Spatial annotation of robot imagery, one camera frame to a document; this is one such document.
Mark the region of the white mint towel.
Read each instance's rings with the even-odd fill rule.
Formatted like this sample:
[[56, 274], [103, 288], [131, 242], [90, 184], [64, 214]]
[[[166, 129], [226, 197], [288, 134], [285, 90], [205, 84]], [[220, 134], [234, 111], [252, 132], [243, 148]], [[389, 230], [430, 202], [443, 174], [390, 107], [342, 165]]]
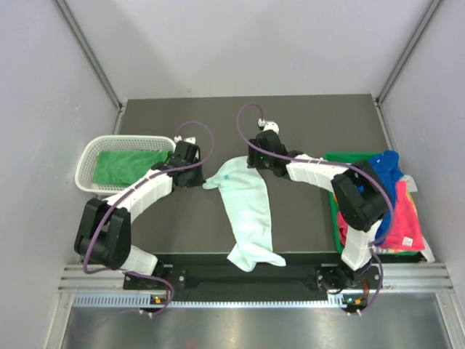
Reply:
[[245, 272], [259, 263], [284, 267], [286, 260], [274, 253], [272, 219], [267, 186], [245, 156], [223, 163], [216, 174], [203, 184], [206, 190], [217, 189], [235, 238], [227, 259]]

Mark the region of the green microfiber towel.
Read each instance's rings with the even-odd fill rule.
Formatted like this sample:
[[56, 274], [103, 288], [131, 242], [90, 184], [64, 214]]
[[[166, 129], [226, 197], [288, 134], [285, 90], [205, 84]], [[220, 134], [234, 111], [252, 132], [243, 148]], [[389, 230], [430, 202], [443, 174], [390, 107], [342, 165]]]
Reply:
[[172, 151], [102, 151], [97, 157], [92, 182], [127, 187], [171, 154]]

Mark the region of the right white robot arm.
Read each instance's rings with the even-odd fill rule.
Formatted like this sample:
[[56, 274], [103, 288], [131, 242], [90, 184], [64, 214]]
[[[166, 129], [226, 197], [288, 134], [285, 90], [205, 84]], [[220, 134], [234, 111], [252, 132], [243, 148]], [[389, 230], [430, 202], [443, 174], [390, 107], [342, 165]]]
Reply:
[[276, 177], [303, 182], [327, 190], [336, 198], [348, 225], [341, 253], [339, 279], [354, 288], [365, 280], [365, 267], [372, 259], [376, 232], [392, 200], [379, 176], [367, 161], [353, 164], [326, 161], [300, 151], [288, 151], [278, 134], [269, 129], [247, 141], [248, 166], [268, 169]]

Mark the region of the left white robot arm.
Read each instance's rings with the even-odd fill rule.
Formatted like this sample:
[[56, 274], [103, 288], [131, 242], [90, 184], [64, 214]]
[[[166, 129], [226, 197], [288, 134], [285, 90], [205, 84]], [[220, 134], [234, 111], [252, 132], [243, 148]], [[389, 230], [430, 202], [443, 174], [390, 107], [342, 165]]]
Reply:
[[205, 183], [201, 150], [195, 138], [177, 138], [167, 160], [153, 165], [138, 181], [104, 200], [90, 199], [84, 206], [74, 251], [86, 262], [111, 270], [138, 273], [149, 288], [164, 282], [158, 258], [132, 244], [132, 223], [158, 200], [178, 188]]

